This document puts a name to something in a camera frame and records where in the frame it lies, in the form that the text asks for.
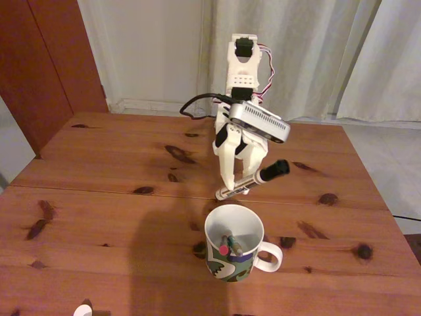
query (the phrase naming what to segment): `black cable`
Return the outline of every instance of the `black cable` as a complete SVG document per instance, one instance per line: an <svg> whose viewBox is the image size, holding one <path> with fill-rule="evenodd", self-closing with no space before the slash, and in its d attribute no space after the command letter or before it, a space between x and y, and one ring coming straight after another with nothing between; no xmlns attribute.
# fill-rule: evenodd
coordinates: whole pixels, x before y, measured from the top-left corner
<svg viewBox="0 0 421 316"><path fill-rule="evenodd" d="M421 222L421 219L414 219L413 217L406 217L406 216L399 216L399 215L394 215L393 217L396 217L397 219L408 219L410 221Z"/></svg>
<svg viewBox="0 0 421 316"><path fill-rule="evenodd" d="M240 102L236 99L233 99L232 97L228 97L227 95L223 95L223 94L219 94L219 93L204 93L204 94L196 95L195 97L193 97L189 101L187 101L186 104L183 105L182 108L180 109L180 114L185 115L187 117L190 117L192 120L201 120L201 119L205 119L207 117L213 117L212 115L206 115L204 117L194 117L192 114L184 112L184 110L186 110L192 103L195 103L197 100L205 99L207 97L214 97L214 98L220 100L221 102L227 103L229 105Z"/></svg>

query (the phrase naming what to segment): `wooden door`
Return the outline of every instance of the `wooden door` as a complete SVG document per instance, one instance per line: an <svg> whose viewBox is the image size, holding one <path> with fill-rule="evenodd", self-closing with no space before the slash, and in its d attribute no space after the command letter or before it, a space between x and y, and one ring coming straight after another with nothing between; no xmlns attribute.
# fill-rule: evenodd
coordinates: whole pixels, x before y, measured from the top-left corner
<svg viewBox="0 0 421 316"><path fill-rule="evenodd" d="M0 1L0 95L36 153L75 112L107 112L77 0Z"/></svg>

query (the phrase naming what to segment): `mug handle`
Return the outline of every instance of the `mug handle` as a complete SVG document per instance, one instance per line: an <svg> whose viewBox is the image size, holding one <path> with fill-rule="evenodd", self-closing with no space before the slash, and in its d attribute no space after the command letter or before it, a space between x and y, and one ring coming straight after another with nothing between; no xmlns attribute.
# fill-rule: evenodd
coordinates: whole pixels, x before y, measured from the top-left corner
<svg viewBox="0 0 421 316"><path fill-rule="evenodd" d="M275 272L279 269L282 262L282 250L277 245L271 244L270 242L262 242L260 245L259 251L257 254L259 254L260 251L267 251L268 253L271 253L276 257L278 262L272 263L272 262L265 262L256 255L256 259L254 262L254 266L262 271L266 272Z"/></svg>

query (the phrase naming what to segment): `patterned mug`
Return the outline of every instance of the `patterned mug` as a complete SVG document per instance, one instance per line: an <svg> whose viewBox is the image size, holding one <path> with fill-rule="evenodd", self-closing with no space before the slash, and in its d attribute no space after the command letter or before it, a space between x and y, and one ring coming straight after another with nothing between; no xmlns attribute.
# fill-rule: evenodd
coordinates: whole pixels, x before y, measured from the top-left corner
<svg viewBox="0 0 421 316"><path fill-rule="evenodd" d="M222 236L231 230L242 247L243 255L236 256L231 250L221 255L219 246ZM211 211L205 221L206 265L212 275L226 282L237 282L247 278L257 267L266 272L275 272L282 262L282 250L263 241L264 228L261 219L252 210L234 204L219 206ZM276 257L276 263L265 262L257 257L258 252L267 251Z"/></svg>

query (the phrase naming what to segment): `wire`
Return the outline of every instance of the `wire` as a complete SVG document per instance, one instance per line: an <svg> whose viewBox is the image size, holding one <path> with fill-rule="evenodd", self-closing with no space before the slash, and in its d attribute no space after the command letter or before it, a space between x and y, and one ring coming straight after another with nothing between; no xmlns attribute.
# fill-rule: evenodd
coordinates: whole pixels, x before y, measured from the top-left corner
<svg viewBox="0 0 421 316"><path fill-rule="evenodd" d="M212 97L214 99L218 99L221 102L227 103L228 105L233 105L234 103L239 103L240 101L233 99L232 97L228 97L227 95L219 94L219 93L204 93L196 95L195 97L191 98L189 101L186 102L180 109L180 114L185 115L187 117L190 117L192 120L201 120L205 119L207 117L212 117L212 115L205 115L204 117L194 117L192 114L185 112L185 110L193 103L195 103L197 100L205 99L207 97Z"/></svg>
<svg viewBox="0 0 421 316"><path fill-rule="evenodd" d="M399 216L399 215L394 215L393 217L396 217L397 219L408 219L410 221L421 222L421 219L414 219L413 217L406 217L406 216Z"/></svg>
<svg viewBox="0 0 421 316"><path fill-rule="evenodd" d="M275 76L275 68L272 64L272 51L270 50L270 48L263 44L257 44L257 45L259 46L261 51L264 51L266 54L268 54L269 66L270 66L270 76L268 79L268 84L263 88L261 92L253 93L253 95L255 95L257 99L259 99L259 103L262 103L264 95L269 91L269 88L272 86L272 79Z"/></svg>

